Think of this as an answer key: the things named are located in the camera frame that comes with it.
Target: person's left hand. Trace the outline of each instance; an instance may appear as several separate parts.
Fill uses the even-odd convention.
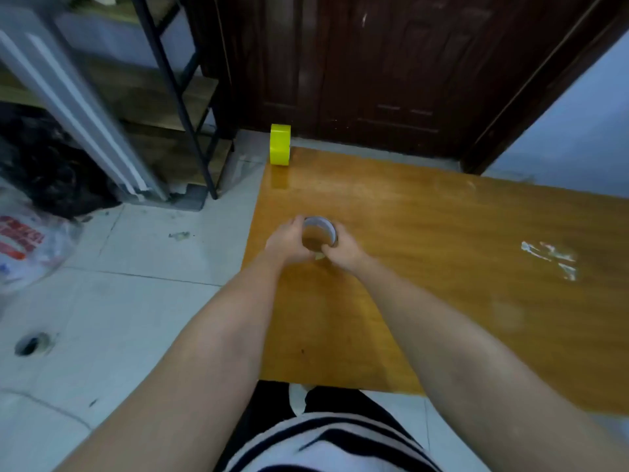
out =
[[[277,255],[282,265],[304,262],[314,259],[314,252],[301,243],[304,229],[303,215],[297,215],[291,221],[280,225],[267,240],[266,252]]]

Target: table top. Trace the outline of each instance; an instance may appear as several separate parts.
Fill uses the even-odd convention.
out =
[[[577,405],[629,413],[629,201],[294,148],[265,167],[243,264],[300,213],[344,223]],[[423,393],[366,290],[327,259],[282,273],[261,377]]]

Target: wooden door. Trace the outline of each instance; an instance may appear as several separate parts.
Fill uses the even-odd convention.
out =
[[[320,0],[219,0],[240,126],[315,134],[329,16]]]
[[[460,158],[593,0],[331,0],[318,135]]]

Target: floor drain hole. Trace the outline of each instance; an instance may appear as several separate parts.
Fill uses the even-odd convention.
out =
[[[50,345],[50,337],[46,333],[36,333],[24,336],[15,345],[16,356],[31,356],[34,352],[41,352]]]

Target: forearm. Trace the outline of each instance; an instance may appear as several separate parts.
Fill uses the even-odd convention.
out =
[[[208,470],[256,386],[282,265],[261,253],[60,470]]]
[[[355,273],[435,407],[490,468],[626,467],[622,446],[468,317],[373,259]]]

